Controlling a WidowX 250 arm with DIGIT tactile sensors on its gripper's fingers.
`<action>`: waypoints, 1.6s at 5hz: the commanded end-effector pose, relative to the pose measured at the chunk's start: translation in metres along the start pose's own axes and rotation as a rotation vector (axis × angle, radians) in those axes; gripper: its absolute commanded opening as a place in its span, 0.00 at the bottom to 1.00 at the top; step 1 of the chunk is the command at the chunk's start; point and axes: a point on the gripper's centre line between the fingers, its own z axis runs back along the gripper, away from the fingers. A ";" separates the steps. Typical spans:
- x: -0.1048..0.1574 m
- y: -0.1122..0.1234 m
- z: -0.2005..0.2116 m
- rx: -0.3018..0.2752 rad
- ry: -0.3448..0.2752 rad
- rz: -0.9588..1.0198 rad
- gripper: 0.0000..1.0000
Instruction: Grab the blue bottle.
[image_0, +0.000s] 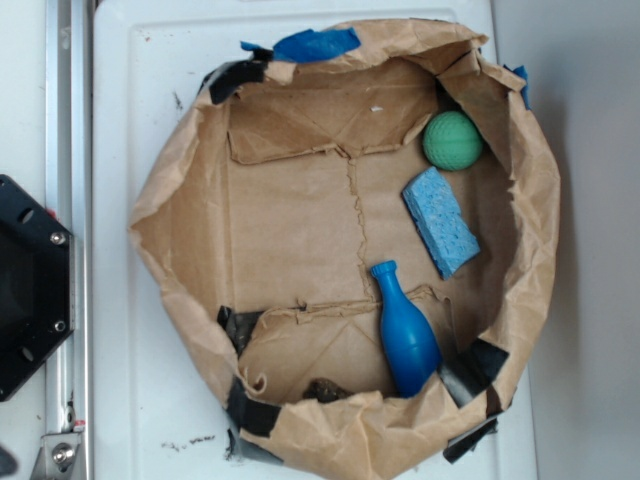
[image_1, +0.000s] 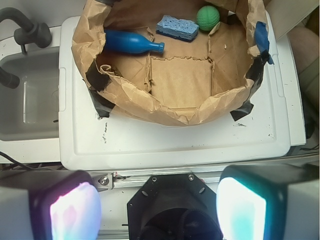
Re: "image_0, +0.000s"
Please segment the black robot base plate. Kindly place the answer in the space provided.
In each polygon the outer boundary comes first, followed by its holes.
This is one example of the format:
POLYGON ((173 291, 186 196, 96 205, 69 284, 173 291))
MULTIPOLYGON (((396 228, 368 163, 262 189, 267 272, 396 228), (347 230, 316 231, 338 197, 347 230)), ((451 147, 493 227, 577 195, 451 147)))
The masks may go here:
POLYGON ((72 332, 72 234, 1 176, 1 400, 10 400, 72 332))

